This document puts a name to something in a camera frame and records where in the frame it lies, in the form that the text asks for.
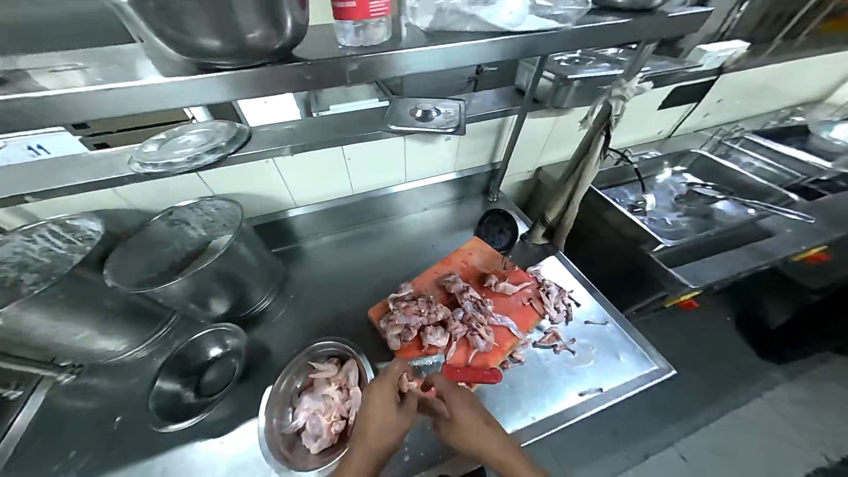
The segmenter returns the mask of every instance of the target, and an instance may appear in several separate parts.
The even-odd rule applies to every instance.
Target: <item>round steel lid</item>
[[[139,144],[129,165],[142,174],[190,171],[227,157],[248,139],[250,128],[237,122],[215,120],[184,124]]]

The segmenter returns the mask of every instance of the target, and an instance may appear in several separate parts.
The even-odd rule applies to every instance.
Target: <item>stainless steel counter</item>
[[[596,11],[565,30],[425,33],[395,19],[392,38],[340,47],[332,25],[312,25],[294,59],[203,73],[156,63],[137,44],[0,58],[0,132],[23,131],[162,109],[224,103],[370,82],[502,59],[611,47],[697,31],[711,8],[629,14]]]
[[[183,321],[169,343],[148,358],[91,366],[72,383],[54,386],[3,476],[273,475],[259,453],[256,415],[262,392],[286,362],[308,341],[333,335],[356,342],[372,362],[389,359],[389,349],[367,320],[368,308],[470,239],[488,208],[506,208],[526,220],[508,199],[494,205],[485,199],[488,167],[473,172],[260,218],[255,229],[286,265],[287,277],[262,316],[239,323],[250,344],[235,392],[191,428],[169,434],[150,428],[145,401],[156,367],[178,338],[197,326]],[[525,366],[477,392],[523,443],[674,375],[568,259],[549,254],[519,244],[511,256],[523,267],[545,259],[543,274],[574,289],[581,306],[565,331],[577,339],[577,355],[531,349]],[[446,466],[468,470],[474,464],[441,446],[422,419],[384,474],[414,475]]]

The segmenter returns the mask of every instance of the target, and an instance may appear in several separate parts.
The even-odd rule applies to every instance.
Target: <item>stainless steel canister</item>
[[[140,356],[173,310],[103,282],[105,226],[58,216],[0,236],[0,345],[78,363]]]
[[[282,264],[223,197],[163,210],[115,248],[106,283],[207,322],[241,317],[271,302]]]

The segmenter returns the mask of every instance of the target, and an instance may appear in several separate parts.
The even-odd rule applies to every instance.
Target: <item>stainless steel bowl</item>
[[[171,352],[148,395],[153,428],[185,429],[208,416],[242,375],[247,343],[241,328],[222,323],[204,328]]]
[[[106,260],[106,283],[212,322],[264,309],[282,279],[281,262],[223,197],[163,210]]]
[[[653,10],[668,0],[593,0],[596,7],[618,8],[620,10]]]
[[[265,390],[259,406],[259,449],[262,456],[278,474],[298,473],[309,476],[329,475],[348,450],[345,430],[332,447],[311,454],[300,442],[298,434],[283,434],[292,422],[293,402],[313,371],[309,362],[354,358],[360,369],[360,387],[374,378],[374,371],[365,354],[350,341],[327,338],[309,345],[289,362],[276,382]]]
[[[109,0],[136,37],[199,66],[238,68],[290,54],[306,36],[306,0]]]

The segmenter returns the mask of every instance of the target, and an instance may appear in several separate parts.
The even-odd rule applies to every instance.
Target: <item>white tile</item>
[[[466,126],[456,151],[456,170],[498,162],[509,140],[515,116],[476,122]]]
[[[159,212],[185,200],[212,195],[212,191],[194,172],[120,186],[114,191],[131,206],[148,212]]]
[[[848,52],[823,54],[719,76],[679,134],[826,98],[848,79]]]
[[[406,182],[454,171],[459,136],[412,134],[404,137]]]
[[[315,204],[354,192],[342,148],[278,157],[274,162],[297,205]]]
[[[798,477],[825,464],[815,444],[798,434],[762,398],[678,442],[698,476]]]
[[[37,222],[38,217],[20,208],[20,205],[0,209],[0,227],[6,230]]]
[[[354,194],[406,182],[402,137],[350,144],[342,151]]]
[[[767,392],[763,398],[829,458],[848,455],[848,368],[825,365]]]
[[[115,193],[113,189],[94,190],[82,194],[39,200],[21,204],[20,208],[39,219],[61,214],[75,214],[99,209],[130,209],[131,204]]]
[[[512,151],[507,174],[532,171],[539,166],[540,156],[561,111],[545,109],[527,115],[516,148]]]
[[[556,118],[548,140],[542,148],[537,166],[546,166],[555,162],[569,160],[586,133],[580,129],[580,120],[589,111],[589,107],[569,109]]]
[[[694,477],[689,465],[674,447],[637,465],[622,474],[622,477]]]
[[[274,165],[274,160],[220,167],[198,172],[212,194],[237,200],[247,217],[261,216],[294,207],[292,195]]]

